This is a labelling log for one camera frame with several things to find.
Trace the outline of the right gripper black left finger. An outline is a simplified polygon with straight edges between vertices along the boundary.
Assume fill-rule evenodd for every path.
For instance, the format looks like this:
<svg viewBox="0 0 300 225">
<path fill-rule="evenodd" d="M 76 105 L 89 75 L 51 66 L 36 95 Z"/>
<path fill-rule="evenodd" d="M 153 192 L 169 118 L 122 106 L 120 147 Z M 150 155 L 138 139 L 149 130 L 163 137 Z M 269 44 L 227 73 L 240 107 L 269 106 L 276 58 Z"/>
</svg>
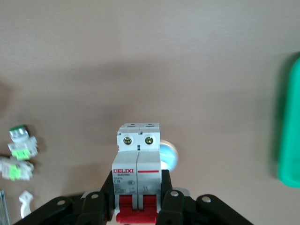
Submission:
<svg viewBox="0 0 300 225">
<path fill-rule="evenodd" d="M 99 190 L 56 197 L 13 225 L 106 225 L 112 220 L 114 210 L 110 172 Z"/>
</svg>

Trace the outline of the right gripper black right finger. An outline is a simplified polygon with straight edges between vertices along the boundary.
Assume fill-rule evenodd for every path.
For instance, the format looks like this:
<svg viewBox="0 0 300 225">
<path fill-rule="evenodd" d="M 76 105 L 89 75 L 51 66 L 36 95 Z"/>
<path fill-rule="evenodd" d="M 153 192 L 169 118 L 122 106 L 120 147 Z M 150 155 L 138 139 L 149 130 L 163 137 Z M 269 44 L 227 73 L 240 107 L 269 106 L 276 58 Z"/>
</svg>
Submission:
<svg viewBox="0 0 300 225">
<path fill-rule="evenodd" d="M 215 195 L 185 196 L 168 170 L 162 170 L 161 197 L 157 225 L 253 225 Z"/>
</svg>

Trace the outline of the white circuit breaker red switches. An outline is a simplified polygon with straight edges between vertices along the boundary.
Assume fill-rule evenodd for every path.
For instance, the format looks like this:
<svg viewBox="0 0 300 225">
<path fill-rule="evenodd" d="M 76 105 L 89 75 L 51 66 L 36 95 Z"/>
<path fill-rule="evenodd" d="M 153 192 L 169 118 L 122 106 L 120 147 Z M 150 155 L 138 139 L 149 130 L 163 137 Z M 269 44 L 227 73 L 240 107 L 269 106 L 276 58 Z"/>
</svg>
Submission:
<svg viewBox="0 0 300 225">
<path fill-rule="evenodd" d="M 161 210 L 162 168 L 158 123 L 125 123 L 112 164 L 115 215 L 120 224 L 155 224 Z"/>
</svg>

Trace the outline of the light blue dome lamp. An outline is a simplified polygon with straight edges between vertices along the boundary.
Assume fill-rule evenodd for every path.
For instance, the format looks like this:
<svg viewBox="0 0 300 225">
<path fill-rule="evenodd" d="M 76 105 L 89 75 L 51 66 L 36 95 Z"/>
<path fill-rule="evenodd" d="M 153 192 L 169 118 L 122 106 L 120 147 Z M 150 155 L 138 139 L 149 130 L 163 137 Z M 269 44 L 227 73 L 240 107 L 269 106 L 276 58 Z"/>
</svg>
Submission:
<svg viewBox="0 0 300 225">
<path fill-rule="evenodd" d="M 176 147 L 165 140 L 160 141 L 161 168 L 172 172 L 178 165 L 179 156 Z"/>
</svg>

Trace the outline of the grey metal mesh power supply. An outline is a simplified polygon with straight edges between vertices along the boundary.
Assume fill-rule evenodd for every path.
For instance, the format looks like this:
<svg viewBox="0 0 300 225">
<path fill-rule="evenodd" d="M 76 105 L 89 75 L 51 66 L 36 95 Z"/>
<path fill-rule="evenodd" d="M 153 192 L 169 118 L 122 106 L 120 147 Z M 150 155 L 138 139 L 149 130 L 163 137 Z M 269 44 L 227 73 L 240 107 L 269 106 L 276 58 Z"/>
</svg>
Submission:
<svg viewBox="0 0 300 225">
<path fill-rule="evenodd" d="M 5 192 L 0 190 L 0 225 L 10 225 Z"/>
</svg>

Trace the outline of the green plastic tray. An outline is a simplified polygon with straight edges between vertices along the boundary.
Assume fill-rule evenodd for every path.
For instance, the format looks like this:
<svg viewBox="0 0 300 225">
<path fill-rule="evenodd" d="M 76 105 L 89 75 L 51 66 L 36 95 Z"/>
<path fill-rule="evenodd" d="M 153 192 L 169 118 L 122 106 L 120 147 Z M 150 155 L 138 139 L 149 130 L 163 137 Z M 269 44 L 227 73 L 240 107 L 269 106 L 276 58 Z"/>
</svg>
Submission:
<svg viewBox="0 0 300 225">
<path fill-rule="evenodd" d="M 300 188 L 300 51 L 285 60 L 280 74 L 277 177 L 288 187 Z"/>
</svg>

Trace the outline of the red-capped pushbutton switch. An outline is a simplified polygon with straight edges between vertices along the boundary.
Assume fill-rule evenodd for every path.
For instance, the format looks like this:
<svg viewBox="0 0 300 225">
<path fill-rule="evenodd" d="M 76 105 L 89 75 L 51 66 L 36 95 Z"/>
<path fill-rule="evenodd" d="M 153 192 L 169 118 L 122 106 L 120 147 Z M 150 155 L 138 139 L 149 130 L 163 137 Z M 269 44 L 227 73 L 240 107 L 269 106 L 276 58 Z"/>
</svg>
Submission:
<svg viewBox="0 0 300 225">
<path fill-rule="evenodd" d="M 0 175 L 4 179 L 30 180 L 33 170 L 34 165 L 28 161 L 17 160 L 15 157 L 0 157 Z"/>
</svg>

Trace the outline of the green-capped pushbutton switch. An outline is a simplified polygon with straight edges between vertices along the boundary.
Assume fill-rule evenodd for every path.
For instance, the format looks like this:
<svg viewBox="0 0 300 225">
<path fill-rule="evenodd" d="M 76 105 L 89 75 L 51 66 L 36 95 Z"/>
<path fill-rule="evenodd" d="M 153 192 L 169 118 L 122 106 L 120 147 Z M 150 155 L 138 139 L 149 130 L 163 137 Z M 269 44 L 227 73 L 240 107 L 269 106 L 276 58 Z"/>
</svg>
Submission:
<svg viewBox="0 0 300 225">
<path fill-rule="evenodd" d="M 28 160 L 38 154 L 38 142 L 34 136 L 30 136 L 26 125 L 10 128 L 9 135 L 12 142 L 8 144 L 8 148 L 13 157 Z"/>
</svg>

